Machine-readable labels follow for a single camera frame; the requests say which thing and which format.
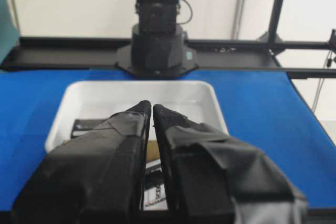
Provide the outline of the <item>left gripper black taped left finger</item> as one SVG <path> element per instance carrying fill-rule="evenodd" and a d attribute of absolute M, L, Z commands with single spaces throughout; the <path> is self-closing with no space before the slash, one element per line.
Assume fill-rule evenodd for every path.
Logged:
<path fill-rule="evenodd" d="M 54 148 L 16 197 L 12 223 L 130 223 L 143 202 L 150 117 L 144 100 Z"/>

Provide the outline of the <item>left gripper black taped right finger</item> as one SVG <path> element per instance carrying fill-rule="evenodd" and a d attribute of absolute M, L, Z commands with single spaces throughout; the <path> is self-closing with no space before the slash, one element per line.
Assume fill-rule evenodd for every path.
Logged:
<path fill-rule="evenodd" d="M 153 107 L 169 210 L 188 223 L 305 223 L 308 203 L 259 148 Z"/>

